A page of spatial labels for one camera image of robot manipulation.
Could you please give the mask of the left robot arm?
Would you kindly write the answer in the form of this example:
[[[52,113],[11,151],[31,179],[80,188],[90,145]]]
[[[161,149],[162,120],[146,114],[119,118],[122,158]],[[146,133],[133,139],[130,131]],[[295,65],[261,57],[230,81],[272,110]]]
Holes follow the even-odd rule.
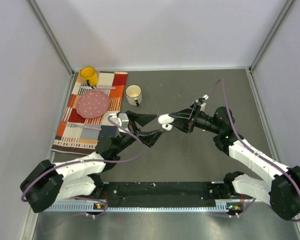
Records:
[[[102,136],[95,151],[74,160],[52,163],[41,161],[21,183],[21,201],[27,202],[34,213],[41,213],[55,202],[79,196],[99,198],[104,191],[99,174],[123,163],[119,153],[133,143],[140,144],[140,152],[130,161],[142,155],[144,147],[152,147],[165,132],[163,129],[143,132],[156,114],[139,114],[132,111],[111,113],[107,120],[117,127],[117,136]]]

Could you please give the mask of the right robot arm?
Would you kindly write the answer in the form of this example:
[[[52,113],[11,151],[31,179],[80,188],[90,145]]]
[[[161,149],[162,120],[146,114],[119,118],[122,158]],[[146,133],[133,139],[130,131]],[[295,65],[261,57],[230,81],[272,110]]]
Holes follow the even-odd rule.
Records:
[[[250,196],[286,221],[300,214],[300,167],[288,167],[254,148],[233,129],[234,118],[228,108],[219,107],[210,116],[204,112],[204,104],[194,102],[179,112],[160,116],[158,121],[164,128],[173,126],[184,133],[194,128],[214,133],[213,141],[220,151],[260,177],[255,179],[239,171],[228,173],[223,180],[227,197]]]

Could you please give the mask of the white earbud charging case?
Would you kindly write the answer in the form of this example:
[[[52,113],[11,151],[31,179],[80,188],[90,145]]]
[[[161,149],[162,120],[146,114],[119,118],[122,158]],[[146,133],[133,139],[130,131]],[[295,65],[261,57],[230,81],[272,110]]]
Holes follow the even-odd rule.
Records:
[[[171,124],[163,124],[162,128],[166,131],[171,131],[173,126]]]

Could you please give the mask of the white oval case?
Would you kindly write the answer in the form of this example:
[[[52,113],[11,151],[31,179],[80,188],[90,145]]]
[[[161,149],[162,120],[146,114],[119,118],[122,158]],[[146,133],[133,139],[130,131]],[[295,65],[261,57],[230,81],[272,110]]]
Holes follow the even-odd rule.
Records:
[[[163,114],[158,117],[158,123],[161,125],[171,124],[175,118],[169,116],[169,114]]]

